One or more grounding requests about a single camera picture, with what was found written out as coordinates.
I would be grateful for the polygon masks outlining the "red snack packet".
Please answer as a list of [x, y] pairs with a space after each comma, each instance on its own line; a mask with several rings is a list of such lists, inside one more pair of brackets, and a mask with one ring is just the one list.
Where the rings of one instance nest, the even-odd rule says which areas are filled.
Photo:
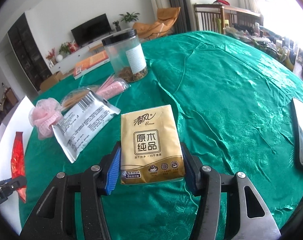
[[23, 132], [16, 132], [11, 155], [11, 177], [26, 176], [24, 165]]

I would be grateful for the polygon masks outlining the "pink mesh bath pouf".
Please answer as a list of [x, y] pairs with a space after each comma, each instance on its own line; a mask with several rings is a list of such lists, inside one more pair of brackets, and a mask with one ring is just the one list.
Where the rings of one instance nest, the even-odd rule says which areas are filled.
[[54, 98], [39, 100], [29, 113], [29, 122], [36, 127], [38, 138], [44, 140], [54, 135], [53, 125], [62, 119], [61, 105]]

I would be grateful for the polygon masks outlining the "white printed pouch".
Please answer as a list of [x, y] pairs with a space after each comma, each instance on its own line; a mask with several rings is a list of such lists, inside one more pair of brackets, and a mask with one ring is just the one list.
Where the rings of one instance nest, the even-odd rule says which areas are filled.
[[120, 109], [92, 90], [53, 125], [54, 136], [67, 159], [74, 163], [80, 152], [112, 120]]

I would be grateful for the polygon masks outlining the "yellow tissue pack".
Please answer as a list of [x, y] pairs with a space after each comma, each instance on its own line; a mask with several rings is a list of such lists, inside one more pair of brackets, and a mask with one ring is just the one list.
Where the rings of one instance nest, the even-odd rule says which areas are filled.
[[158, 183], [185, 176], [171, 105], [121, 115], [120, 181]]

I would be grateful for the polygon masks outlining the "pink straws bundle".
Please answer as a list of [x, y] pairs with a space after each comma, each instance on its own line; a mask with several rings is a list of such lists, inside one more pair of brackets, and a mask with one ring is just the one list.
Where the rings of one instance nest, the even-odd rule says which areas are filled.
[[130, 85], [125, 80], [116, 75], [111, 75], [95, 93], [106, 100], [110, 100], [111, 98], [122, 94], [128, 88], [130, 88]]

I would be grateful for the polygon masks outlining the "cotton swabs pack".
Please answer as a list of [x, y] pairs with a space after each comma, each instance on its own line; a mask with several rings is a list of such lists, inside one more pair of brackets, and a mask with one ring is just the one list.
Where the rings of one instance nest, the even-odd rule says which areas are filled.
[[60, 102], [61, 111], [67, 111], [78, 103], [90, 90], [96, 92], [98, 86], [80, 87], [69, 92]]

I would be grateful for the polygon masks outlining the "brown cardboard box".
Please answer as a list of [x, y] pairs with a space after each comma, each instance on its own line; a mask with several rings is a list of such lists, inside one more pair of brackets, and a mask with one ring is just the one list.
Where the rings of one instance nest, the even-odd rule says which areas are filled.
[[43, 81], [40, 85], [40, 91], [45, 92], [52, 88], [54, 85], [63, 80], [66, 76], [62, 74], [62, 72], [56, 72], [50, 77], [48, 77], [45, 81]]

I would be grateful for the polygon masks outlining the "dark display cabinet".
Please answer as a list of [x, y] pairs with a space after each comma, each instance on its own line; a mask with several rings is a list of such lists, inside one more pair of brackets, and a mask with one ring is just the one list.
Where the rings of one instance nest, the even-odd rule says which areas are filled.
[[26, 76], [39, 92], [41, 83], [49, 78], [52, 73], [36, 45], [25, 13], [16, 20], [7, 34]]

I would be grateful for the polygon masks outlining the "red flowers white vase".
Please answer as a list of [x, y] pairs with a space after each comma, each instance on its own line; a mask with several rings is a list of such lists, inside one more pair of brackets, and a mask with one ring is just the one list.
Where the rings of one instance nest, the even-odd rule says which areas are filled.
[[55, 48], [52, 48], [50, 51], [48, 51], [46, 59], [48, 61], [49, 68], [52, 68], [54, 65], [63, 60], [63, 56], [61, 54], [56, 55]]

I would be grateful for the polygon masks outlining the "white tv cabinet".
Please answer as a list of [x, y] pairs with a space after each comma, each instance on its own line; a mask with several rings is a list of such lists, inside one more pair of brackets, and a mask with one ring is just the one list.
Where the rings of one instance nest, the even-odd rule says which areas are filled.
[[73, 69], [78, 62], [103, 51], [104, 46], [102, 44], [102, 40], [116, 33], [117, 32], [104, 35], [102, 38], [78, 49], [73, 54], [70, 54], [67, 57], [63, 58], [62, 61], [58, 62], [50, 68], [51, 73], [55, 74], [57, 72], [61, 72], [62, 74], [66, 74], [71, 69]]

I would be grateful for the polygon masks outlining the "clear plastic jar black lid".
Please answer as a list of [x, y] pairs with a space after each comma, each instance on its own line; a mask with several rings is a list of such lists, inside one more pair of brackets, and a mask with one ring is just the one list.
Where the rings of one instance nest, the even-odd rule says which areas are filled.
[[144, 78], [147, 63], [135, 29], [125, 29], [102, 39], [115, 74], [127, 83]]

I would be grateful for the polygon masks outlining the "black television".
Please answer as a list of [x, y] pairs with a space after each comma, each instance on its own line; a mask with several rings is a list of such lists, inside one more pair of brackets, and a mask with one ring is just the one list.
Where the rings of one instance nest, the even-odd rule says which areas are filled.
[[80, 47], [93, 42], [105, 34], [111, 33], [112, 29], [106, 14], [99, 15], [87, 22], [73, 28], [71, 33], [76, 44]]

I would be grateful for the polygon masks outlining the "wooden slatted chair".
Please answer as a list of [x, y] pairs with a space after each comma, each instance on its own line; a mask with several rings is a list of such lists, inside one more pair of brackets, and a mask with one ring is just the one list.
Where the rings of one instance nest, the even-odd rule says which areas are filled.
[[255, 23], [263, 25], [263, 15], [247, 9], [223, 4], [194, 4], [198, 30], [213, 31], [223, 34], [226, 26], [234, 24], [254, 28]]

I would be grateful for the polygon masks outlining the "green potted plant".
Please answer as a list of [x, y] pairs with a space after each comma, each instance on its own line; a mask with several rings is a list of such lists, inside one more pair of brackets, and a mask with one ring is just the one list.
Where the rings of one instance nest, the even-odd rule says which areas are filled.
[[139, 16], [139, 12], [126, 12], [124, 14], [120, 14], [120, 21], [124, 22], [129, 28], [132, 28], [133, 25], [139, 20]]

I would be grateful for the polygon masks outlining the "orange lounge chair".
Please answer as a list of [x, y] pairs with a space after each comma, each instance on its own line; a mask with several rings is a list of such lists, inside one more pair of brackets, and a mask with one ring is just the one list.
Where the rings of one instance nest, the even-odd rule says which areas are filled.
[[136, 22], [133, 29], [137, 31], [139, 39], [153, 40], [166, 35], [180, 14], [180, 7], [158, 8], [157, 20], [153, 24]]

